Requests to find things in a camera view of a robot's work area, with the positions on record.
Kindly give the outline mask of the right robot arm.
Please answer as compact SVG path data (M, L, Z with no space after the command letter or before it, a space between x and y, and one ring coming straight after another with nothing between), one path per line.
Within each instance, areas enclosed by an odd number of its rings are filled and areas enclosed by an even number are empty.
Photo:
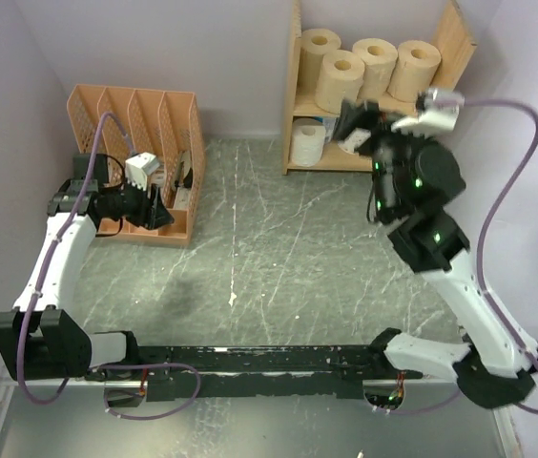
M371 163L366 216L389 228L399 258L430 284L464 331L461 343L385 330L368 357L389 379L415 371L454 383L476 406L523 407L538 381L538 341L490 288L484 244L471 244L446 206L466 187L455 155L439 140L470 101L436 88L421 93L413 116L384 113L372 101L344 100L332 138Z

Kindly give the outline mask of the blue white roll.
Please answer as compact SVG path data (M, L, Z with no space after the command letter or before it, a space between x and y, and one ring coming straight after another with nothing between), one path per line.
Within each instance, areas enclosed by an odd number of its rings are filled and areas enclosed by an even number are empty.
M324 143L328 144L332 140L337 119L335 117L319 117L318 121L322 123L325 130Z

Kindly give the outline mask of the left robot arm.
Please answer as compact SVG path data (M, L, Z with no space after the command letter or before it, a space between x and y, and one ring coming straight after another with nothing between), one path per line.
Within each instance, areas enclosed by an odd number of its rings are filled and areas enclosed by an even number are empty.
M86 181L92 159L93 175ZM160 166L155 155L121 162L125 176L115 186L108 183L107 156L83 155L73 163L74 177L49 201L46 235L31 276L11 311L0 312L0 354L12 378L19 366L30 381L84 377L106 364L118 380L129 381L142 367L134 334L87 333L68 312L74 288L102 220L153 230L175 219L150 181Z

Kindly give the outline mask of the brown roll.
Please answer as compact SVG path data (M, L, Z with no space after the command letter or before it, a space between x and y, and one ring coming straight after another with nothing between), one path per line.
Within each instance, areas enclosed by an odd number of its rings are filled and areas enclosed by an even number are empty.
M340 37L328 29L308 29L302 33L298 78L302 92L315 91L323 57L340 47Z
M387 92L402 102L414 102L430 85L442 61L439 50L420 40L402 42Z
M315 92L315 103L324 111L338 115L346 99L357 100L362 87L365 63L353 52L335 50L327 53Z
M379 38L365 38L353 45L352 52L365 64L359 98L377 99L382 96L396 66L396 47Z

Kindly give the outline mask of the plain white roll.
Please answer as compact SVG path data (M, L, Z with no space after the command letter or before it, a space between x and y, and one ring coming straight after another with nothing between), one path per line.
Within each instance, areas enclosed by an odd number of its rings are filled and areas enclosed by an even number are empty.
M291 135L291 160L301 167L315 166L322 156L325 130L314 118L294 120Z

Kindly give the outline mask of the white patterned roll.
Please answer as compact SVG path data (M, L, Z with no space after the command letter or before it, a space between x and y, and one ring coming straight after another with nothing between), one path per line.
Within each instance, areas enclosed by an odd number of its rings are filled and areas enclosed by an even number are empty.
M371 137L365 129L355 129L344 140L337 142L338 147L349 155L357 155L359 148Z

